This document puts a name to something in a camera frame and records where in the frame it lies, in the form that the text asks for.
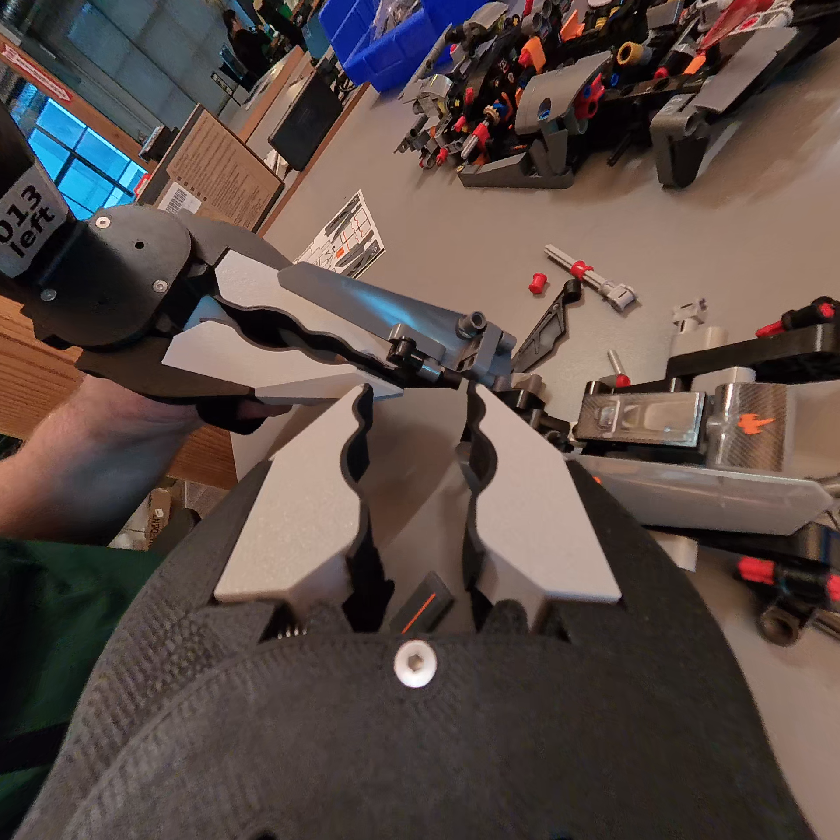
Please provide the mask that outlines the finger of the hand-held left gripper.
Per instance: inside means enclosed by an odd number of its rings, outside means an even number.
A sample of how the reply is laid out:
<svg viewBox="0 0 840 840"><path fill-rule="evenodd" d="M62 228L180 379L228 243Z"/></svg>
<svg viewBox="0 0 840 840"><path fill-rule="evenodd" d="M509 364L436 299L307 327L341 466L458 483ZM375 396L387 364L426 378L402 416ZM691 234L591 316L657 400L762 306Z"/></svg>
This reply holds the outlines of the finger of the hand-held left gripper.
<svg viewBox="0 0 840 840"><path fill-rule="evenodd" d="M217 300L247 337L371 368L394 367L388 360L392 346L353 321L335 296L343 276L305 262L276 269L231 250L215 274Z"/></svg>
<svg viewBox="0 0 840 840"><path fill-rule="evenodd" d="M162 363L246 386L259 401L338 401L363 385L371 387L375 400L404 394L349 363L321 362L298 349L262 349L216 321L200 322L175 336Z"/></svg>

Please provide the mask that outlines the brown cardboard box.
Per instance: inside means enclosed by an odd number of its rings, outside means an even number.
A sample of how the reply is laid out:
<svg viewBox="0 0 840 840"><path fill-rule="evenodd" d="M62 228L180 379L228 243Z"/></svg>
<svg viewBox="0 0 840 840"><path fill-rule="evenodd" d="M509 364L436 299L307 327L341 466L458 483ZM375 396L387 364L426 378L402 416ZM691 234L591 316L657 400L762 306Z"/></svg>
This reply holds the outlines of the brown cardboard box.
<svg viewBox="0 0 840 840"><path fill-rule="evenodd" d="M136 203L229 223L256 234L283 190L282 180L255 152L197 105Z"/></svg>

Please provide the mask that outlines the sticker sheet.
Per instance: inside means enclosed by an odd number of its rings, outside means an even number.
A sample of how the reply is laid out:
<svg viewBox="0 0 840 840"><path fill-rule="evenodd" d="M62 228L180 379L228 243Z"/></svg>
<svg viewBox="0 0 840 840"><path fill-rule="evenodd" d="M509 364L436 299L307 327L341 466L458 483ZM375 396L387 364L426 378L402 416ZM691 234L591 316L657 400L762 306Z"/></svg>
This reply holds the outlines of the sticker sheet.
<svg viewBox="0 0 840 840"><path fill-rule="evenodd" d="M362 191L358 191L318 232L294 263L310 264L351 279L360 279L384 253L382 237Z"/></svg>

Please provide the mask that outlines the lego car chassis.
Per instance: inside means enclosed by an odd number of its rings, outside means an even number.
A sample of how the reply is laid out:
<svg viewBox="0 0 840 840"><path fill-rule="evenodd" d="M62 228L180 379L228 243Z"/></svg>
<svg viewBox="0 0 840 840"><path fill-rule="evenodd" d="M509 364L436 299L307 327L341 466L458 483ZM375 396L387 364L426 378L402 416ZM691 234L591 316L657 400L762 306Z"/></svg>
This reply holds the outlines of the lego car chassis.
<svg viewBox="0 0 840 840"><path fill-rule="evenodd" d="M658 182L695 181L719 125L789 65L838 40L839 3L487 3L450 25L401 92L395 148L467 187L561 189L594 151L653 151Z"/></svg>

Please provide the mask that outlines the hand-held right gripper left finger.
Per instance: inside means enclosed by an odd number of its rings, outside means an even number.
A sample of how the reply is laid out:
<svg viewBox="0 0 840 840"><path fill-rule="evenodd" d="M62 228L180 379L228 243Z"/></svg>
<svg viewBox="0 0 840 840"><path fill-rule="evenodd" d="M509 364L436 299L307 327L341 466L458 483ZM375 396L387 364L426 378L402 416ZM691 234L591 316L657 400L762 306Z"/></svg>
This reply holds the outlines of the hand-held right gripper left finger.
<svg viewBox="0 0 840 840"><path fill-rule="evenodd" d="M350 447L366 433L370 385L357 385L269 460L216 589L221 603L342 603L363 503Z"/></svg>

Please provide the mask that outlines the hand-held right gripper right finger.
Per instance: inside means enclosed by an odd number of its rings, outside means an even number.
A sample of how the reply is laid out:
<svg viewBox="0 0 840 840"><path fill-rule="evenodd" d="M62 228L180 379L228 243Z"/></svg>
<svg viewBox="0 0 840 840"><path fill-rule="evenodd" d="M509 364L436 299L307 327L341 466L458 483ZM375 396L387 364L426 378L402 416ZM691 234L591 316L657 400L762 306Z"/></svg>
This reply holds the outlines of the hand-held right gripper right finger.
<svg viewBox="0 0 840 840"><path fill-rule="evenodd" d="M467 592L490 604L621 598L564 455L484 385L467 392L474 476L465 540Z"/></svg>

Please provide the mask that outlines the black lego tile red stripe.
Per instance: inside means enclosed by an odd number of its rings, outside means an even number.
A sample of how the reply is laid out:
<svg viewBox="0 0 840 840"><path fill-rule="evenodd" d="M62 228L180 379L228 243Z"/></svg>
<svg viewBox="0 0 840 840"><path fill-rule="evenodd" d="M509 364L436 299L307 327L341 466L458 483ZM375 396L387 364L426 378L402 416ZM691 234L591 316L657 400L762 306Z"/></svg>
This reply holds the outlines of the black lego tile red stripe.
<svg viewBox="0 0 840 840"><path fill-rule="evenodd" d="M455 598L444 580L437 572L430 571L396 612L389 631L409 637L429 635L441 624L454 603Z"/></svg>

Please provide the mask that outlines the small black lego panel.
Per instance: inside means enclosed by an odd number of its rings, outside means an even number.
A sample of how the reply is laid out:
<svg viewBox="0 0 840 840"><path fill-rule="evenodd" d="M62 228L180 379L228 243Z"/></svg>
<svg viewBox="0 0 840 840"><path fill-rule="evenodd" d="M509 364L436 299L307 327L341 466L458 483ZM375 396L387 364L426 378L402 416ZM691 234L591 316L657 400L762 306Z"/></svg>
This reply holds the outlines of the small black lego panel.
<svg viewBox="0 0 840 840"><path fill-rule="evenodd" d="M511 372L526 373L540 364L554 350L567 332L566 308L582 298L581 282L575 278L568 280L562 291L549 305L537 325L521 343L511 359Z"/></svg>

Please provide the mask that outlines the grey lego axle red bushes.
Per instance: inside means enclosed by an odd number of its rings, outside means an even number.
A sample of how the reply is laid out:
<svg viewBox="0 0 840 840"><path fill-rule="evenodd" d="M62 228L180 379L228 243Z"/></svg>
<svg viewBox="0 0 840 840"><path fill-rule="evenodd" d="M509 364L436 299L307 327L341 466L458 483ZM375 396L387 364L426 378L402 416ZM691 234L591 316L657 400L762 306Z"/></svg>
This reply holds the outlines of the grey lego axle red bushes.
<svg viewBox="0 0 840 840"><path fill-rule="evenodd" d="M607 302L615 311L625 312L638 303L635 290L630 286L606 279L582 259L574 259L561 249L544 246L545 255L556 265L564 268L573 278L583 282Z"/></svg>

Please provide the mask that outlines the clear plastic bags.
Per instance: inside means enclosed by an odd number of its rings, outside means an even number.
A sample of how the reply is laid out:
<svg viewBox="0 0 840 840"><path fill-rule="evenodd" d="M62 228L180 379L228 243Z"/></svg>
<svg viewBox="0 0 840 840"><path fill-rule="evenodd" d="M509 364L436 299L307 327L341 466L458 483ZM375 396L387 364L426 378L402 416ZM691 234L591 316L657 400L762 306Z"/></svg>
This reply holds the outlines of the clear plastic bags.
<svg viewBox="0 0 840 840"><path fill-rule="evenodd" d="M371 25L373 37L382 37L423 7L422 1L380 1Z"/></svg>

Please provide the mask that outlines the person's left hand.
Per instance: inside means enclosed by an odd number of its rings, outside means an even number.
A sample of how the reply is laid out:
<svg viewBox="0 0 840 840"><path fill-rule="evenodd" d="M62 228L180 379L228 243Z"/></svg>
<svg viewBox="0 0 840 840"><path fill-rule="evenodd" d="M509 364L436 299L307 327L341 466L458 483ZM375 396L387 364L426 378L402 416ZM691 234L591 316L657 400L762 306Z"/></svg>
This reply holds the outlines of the person's left hand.
<svg viewBox="0 0 840 840"><path fill-rule="evenodd" d="M171 467L187 439L205 426L195 405L156 402L109 380L88 376L72 398L78 422L97 451L127 465L138 456L159 475Z"/></svg>

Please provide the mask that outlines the person's left forearm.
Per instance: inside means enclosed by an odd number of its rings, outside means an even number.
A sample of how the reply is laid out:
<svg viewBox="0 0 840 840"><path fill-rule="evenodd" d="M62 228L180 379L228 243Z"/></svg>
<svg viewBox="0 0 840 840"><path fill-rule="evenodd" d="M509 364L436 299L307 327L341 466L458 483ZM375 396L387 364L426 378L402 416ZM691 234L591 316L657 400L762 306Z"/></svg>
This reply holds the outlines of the person's left forearm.
<svg viewBox="0 0 840 840"><path fill-rule="evenodd" d="M55 413L2 461L3 537L107 544L144 497L136 447L110 430Z"/></svg>

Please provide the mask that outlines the black rectangular device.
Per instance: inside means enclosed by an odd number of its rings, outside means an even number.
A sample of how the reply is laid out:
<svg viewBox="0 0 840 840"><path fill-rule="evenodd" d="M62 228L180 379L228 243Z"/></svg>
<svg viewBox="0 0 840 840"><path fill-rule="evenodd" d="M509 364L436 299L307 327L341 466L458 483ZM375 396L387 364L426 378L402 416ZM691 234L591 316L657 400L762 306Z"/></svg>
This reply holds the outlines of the black rectangular device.
<svg viewBox="0 0 840 840"><path fill-rule="evenodd" d="M279 117L269 124L268 146L295 172L303 172L343 111L339 95L314 71L280 97Z"/></svg>

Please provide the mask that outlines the blue plastic bin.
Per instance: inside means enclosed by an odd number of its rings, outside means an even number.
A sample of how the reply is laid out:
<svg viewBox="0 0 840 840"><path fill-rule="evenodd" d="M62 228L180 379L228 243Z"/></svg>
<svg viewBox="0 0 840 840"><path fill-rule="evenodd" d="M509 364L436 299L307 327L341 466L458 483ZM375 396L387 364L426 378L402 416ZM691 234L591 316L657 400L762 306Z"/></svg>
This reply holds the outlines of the blue plastic bin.
<svg viewBox="0 0 840 840"><path fill-rule="evenodd" d="M401 88L449 25L464 23L481 1L408 2L409 15L376 33L376 15L394 2L328 1L318 19L339 63L355 85L378 92Z"/></svg>

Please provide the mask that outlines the grey lego assembly orange stripe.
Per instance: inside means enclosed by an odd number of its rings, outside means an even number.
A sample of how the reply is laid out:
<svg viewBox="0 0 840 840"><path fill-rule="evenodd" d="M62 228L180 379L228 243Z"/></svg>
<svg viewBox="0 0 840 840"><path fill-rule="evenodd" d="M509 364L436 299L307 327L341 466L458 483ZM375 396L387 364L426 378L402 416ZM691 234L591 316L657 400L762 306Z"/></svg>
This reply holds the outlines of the grey lego assembly orange stripe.
<svg viewBox="0 0 840 840"><path fill-rule="evenodd" d="M661 381L632 385L616 367L611 381L588 384L568 424L546 414L539 377L512 381L516 340L480 311L450 311L335 274L345 278L336 298L392 346L394 367L344 361L404 389L484 385L553 446L574 450L645 526L720 537L730 550L743 535L746 552L770 562L782 538L838 512L829 464L802 478L793 465L800 399L811 386L838 385L833 299L785 313L750 341L674 348Z"/></svg>

